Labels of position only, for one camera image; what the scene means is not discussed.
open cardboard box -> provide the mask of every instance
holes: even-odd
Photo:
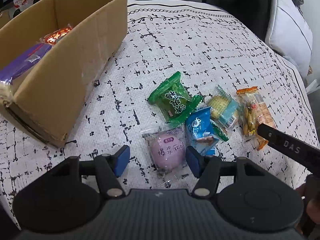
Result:
[[[9,10],[0,12],[0,29],[10,21]]]
[[[0,69],[39,39],[73,30],[31,69],[0,113],[34,138],[63,147],[93,83],[127,34],[127,0],[41,0],[0,29]]]

barcode label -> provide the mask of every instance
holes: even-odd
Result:
[[[40,59],[40,57],[38,56],[38,55],[36,55],[36,54],[32,54],[30,57],[28,57],[27,59],[26,59],[26,61],[29,61],[29,62],[34,62],[35,60],[37,60],[37,59]]]
[[[236,117],[232,115],[232,116],[229,118],[228,122],[226,123],[226,127],[227,127],[227,128],[231,127],[231,126],[233,125],[233,123],[235,122],[235,120],[236,120]]]
[[[254,98],[257,100],[258,104],[264,103],[263,98],[260,94],[254,94]]]

plastic bag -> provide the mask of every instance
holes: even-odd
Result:
[[[21,11],[32,5],[32,0],[13,0],[15,8],[19,8]]]
[[[230,133],[238,121],[239,103],[217,85],[207,105],[212,107],[211,119],[221,124]]]
[[[70,24],[68,24],[67,27],[59,29],[53,33],[50,33],[50,34],[44,36],[43,38],[40,39],[40,42],[55,45],[65,35],[67,35],[72,29],[73,29],[72,26]]]
[[[244,105],[243,114],[243,134],[244,136],[253,136],[256,134],[256,100],[254,97],[244,95],[242,97]]]
[[[210,119],[212,108],[204,107],[193,112],[186,120],[186,137],[188,145],[191,145],[202,156],[214,154],[209,152],[222,138],[228,141],[228,137]]]
[[[185,133],[183,125],[175,127],[166,124],[162,127],[141,131],[146,140],[149,153],[157,168],[157,174],[163,178],[174,169],[185,165]]]
[[[209,151],[206,152],[206,156],[218,156],[216,154],[216,146],[214,145]]]
[[[13,95],[31,68],[52,48],[50,44],[36,44],[16,57],[0,71],[0,97],[12,101]]]
[[[269,112],[269,109],[266,105],[266,103],[263,100],[263,97],[260,95],[258,91],[258,87],[251,87],[251,88],[245,88],[237,90],[237,95],[240,95],[244,101],[247,100],[247,98],[250,98],[251,101],[255,101],[256,103],[256,123],[255,123],[255,130],[258,129],[258,126],[262,123],[271,126],[273,128],[276,127],[275,122],[273,121],[273,118]],[[261,150],[266,144],[268,144],[268,141],[262,138],[259,135],[256,135],[259,146],[257,150]]]
[[[148,102],[157,104],[168,122],[183,123],[202,100],[200,95],[190,98],[180,83],[180,76],[181,73],[177,71],[148,97]]]

printed chinese characters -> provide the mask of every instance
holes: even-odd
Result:
[[[158,151],[158,154],[161,156],[170,155],[171,153],[175,153],[176,151],[184,148],[184,142],[181,142],[180,144],[175,144],[172,147],[168,146],[166,148],[160,148]]]
[[[176,114],[180,114],[180,113],[182,113],[183,110],[186,109],[186,106],[183,103],[181,103],[181,100],[180,100],[179,96],[177,96],[175,91],[170,90],[164,96],[165,96],[165,98],[170,100],[169,103],[174,107]]]

pillow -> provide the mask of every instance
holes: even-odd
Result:
[[[307,77],[312,32],[292,0],[272,0],[265,42],[281,56],[291,57],[302,79]]]

